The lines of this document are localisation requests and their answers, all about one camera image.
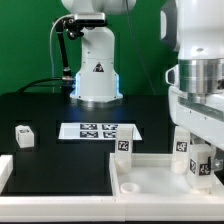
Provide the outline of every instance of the white cylinder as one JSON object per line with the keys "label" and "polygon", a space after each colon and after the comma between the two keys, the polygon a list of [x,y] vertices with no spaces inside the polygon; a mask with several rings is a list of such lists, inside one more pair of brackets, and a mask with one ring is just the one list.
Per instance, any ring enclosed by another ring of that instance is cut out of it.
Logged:
{"label": "white cylinder", "polygon": [[180,60],[224,58],[224,1],[176,0]]}
{"label": "white cylinder", "polygon": [[91,0],[61,0],[71,13],[94,12]]}
{"label": "white cylinder", "polygon": [[127,182],[121,185],[120,190],[123,194],[136,194],[140,193],[141,188],[138,184]]}
{"label": "white cylinder", "polygon": [[[127,12],[126,0],[61,0],[64,7],[71,13],[104,12],[109,15],[119,15]],[[128,0],[131,11],[136,0]]]}
{"label": "white cylinder", "polygon": [[[126,0],[92,0],[94,11],[104,12],[107,15],[119,15],[127,13]],[[128,9],[131,11],[136,0],[128,0]]]}

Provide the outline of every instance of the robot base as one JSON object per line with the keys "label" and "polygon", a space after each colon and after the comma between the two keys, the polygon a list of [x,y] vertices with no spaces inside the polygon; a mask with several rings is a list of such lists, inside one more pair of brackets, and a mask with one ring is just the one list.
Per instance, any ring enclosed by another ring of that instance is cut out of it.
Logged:
{"label": "robot base", "polygon": [[77,106],[82,106],[82,107],[87,107],[87,108],[111,108],[115,106],[119,106],[123,102],[123,98],[117,98],[111,101],[90,101],[90,100],[81,100],[77,98],[70,98],[71,103],[77,105]]}

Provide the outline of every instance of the cable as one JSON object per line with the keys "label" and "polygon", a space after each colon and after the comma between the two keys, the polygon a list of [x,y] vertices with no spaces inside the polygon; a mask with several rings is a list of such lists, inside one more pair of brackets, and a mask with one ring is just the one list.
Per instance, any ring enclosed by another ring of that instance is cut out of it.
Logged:
{"label": "cable", "polygon": [[30,88],[30,87],[34,87],[35,84],[38,84],[38,83],[52,82],[52,81],[59,81],[59,80],[62,80],[62,78],[60,78],[60,77],[56,77],[56,78],[46,78],[46,79],[36,80],[36,81],[31,82],[31,83],[29,83],[28,85],[26,85],[26,86],[24,86],[24,87],[18,89],[17,92],[22,93],[22,92],[24,92],[26,89],[28,89],[28,88]]}
{"label": "cable", "polygon": [[51,32],[50,32],[50,39],[49,39],[49,50],[50,50],[50,59],[51,59],[51,75],[52,78],[55,77],[55,66],[54,66],[54,56],[53,56],[53,47],[52,47],[52,37],[53,37],[53,32],[55,29],[55,26],[57,25],[57,23],[65,18],[69,18],[71,16],[74,16],[73,14],[68,14],[65,16],[60,17],[59,19],[56,20],[56,22],[53,24],[52,28],[51,28]]}
{"label": "cable", "polygon": [[38,87],[38,88],[39,88],[39,87],[43,87],[43,88],[45,88],[45,87],[51,87],[51,88],[52,88],[52,87],[61,87],[61,86],[62,86],[61,84],[58,84],[58,85],[57,85],[57,84],[48,84],[48,85],[46,85],[46,84],[43,84],[43,85],[39,84],[39,85],[38,85],[38,84],[37,84],[37,85],[30,86],[29,88],[34,88],[34,87],[35,87],[35,88],[37,88],[37,87]]}
{"label": "cable", "polygon": [[134,31],[133,31],[133,27],[132,27],[132,22],[131,22],[131,17],[130,17],[130,10],[129,10],[129,6],[128,6],[128,0],[126,0],[126,7],[127,7],[127,17],[128,17],[128,25],[129,25],[129,29],[130,29],[130,33],[131,33],[131,37],[132,37],[132,41],[134,43],[134,46],[135,46],[135,50],[137,51],[137,55],[139,57],[139,60],[141,62],[141,65],[142,65],[142,68],[146,74],[146,77],[148,79],[148,82],[149,82],[149,85],[152,89],[152,92],[153,92],[153,95],[156,95],[156,91],[153,87],[153,83],[152,83],[152,79],[151,79],[151,76],[148,72],[148,69],[147,69],[147,66],[146,66],[146,63],[145,63],[145,60],[142,56],[142,52],[141,52],[141,49],[138,45],[138,42],[136,40],[136,37],[135,37],[135,34],[134,34]]}

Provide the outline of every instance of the white plastic part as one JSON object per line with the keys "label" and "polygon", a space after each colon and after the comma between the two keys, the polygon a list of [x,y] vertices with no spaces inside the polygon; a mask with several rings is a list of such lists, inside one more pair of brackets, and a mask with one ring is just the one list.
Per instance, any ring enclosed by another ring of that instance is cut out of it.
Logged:
{"label": "white plastic part", "polygon": [[15,128],[15,132],[20,148],[34,147],[34,134],[29,126],[19,125]]}
{"label": "white plastic part", "polygon": [[124,204],[114,197],[0,197],[1,222],[125,221]]}
{"label": "white plastic part", "polygon": [[[174,74],[174,83],[170,83],[169,82],[169,72],[173,71]],[[179,65],[175,65],[173,68],[169,69],[166,71],[165,73],[165,79],[166,79],[166,83],[176,86],[176,87],[180,87],[180,77],[179,77]]]}
{"label": "white plastic part", "polygon": [[[222,121],[206,116],[178,102],[178,97],[187,98],[187,94],[174,86],[169,87],[169,108],[173,122],[212,145],[224,150],[224,124]],[[210,108],[224,112],[224,94],[212,94],[206,98]]]}
{"label": "white plastic part", "polygon": [[136,194],[140,193],[141,189],[138,184],[127,182],[121,185],[121,193],[124,194]]}
{"label": "white plastic part", "polygon": [[190,151],[190,132],[176,126],[173,141],[173,158],[171,170],[177,174],[185,174],[188,170],[188,159]]}
{"label": "white plastic part", "polygon": [[114,34],[105,27],[84,29],[82,67],[76,75],[72,99],[87,102],[110,102],[119,93],[119,76],[114,71]]}
{"label": "white plastic part", "polygon": [[12,170],[13,157],[11,155],[2,155],[0,157],[0,194],[4,189]]}
{"label": "white plastic part", "polygon": [[61,0],[64,7],[71,13],[94,12],[92,0]]}
{"label": "white plastic part", "polygon": [[211,163],[215,153],[207,144],[191,145],[187,179],[193,189],[212,188],[214,171]]}
{"label": "white plastic part", "polygon": [[166,14],[161,11],[160,12],[160,38],[163,39],[166,36],[167,31],[167,19]]}
{"label": "white plastic part", "polygon": [[[104,12],[107,15],[127,13],[126,0],[92,0],[94,11]],[[133,10],[136,0],[128,0],[129,11]]]}
{"label": "white plastic part", "polygon": [[176,0],[179,59],[224,58],[223,0]]}
{"label": "white plastic part", "polygon": [[[110,157],[113,195],[125,206],[126,221],[223,221],[224,187],[213,176],[209,194],[192,190],[186,175],[171,172],[172,155],[132,154],[132,170],[117,171],[115,155]],[[123,183],[135,183],[140,193],[123,193]]]}
{"label": "white plastic part", "polygon": [[[126,0],[61,0],[65,8],[71,13],[104,12],[108,15],[127,13]],[[131,11],[136,0],[128,0],[128,8]]]}
{"label": "white plastic part", "polygon": [[115,160],[118,172],[127,173],[131,170],[133,149],[133,127],[118,126],[115,143]]}

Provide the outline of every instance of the black cable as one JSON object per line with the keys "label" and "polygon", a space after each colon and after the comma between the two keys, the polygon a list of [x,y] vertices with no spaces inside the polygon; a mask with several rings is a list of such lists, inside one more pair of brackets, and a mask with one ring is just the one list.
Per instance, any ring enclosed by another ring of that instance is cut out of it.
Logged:
{"label": "black cable", "polygon": [[57,33],[59,47],[60,47],[60,52],[61,52],[64,76],[72,76],[71,69],[70,69],[69,64],[68,64],[68,56],[67,56],[65,40],[64,40],[64,34],[63,34],[64,22],[65,21],[63,19],[60,20],[56,24],[55,30],[56,30],[56,33]]}
{"label": "black cable", "polygon": [[48,85],[45,85],[45,84],[41,85],[41,84],[40,84],[40,85],[38,85],[38,84],[37,84],[37,85],[30,86],[29,88],[34,88],[34,87],[35,87],[35,88],[38,88],[38,87],[43,87],[43,88],[44,88],[44,87],[61,87],[61,86],[62,86],[62,85],[60,85],[60,84],[59,84],[59,85],[56,85],[56,84],[48,84]]}
{"label": "black cable", "polygon": [[19,93],[23,93],[26,89],[30,88],[30,87],[34,87],[35,84],[38,84],[38,83],[43,83],[43,82],[52,82],[52,81],[60,81],[62,80],[61,77],[56,77],[56,78],[46,78],[46,79],[40,79],[40,80],[36,80],[34,82],[31,82],[29,83],[28,85],[18,89],[16,92],[19,92]]}

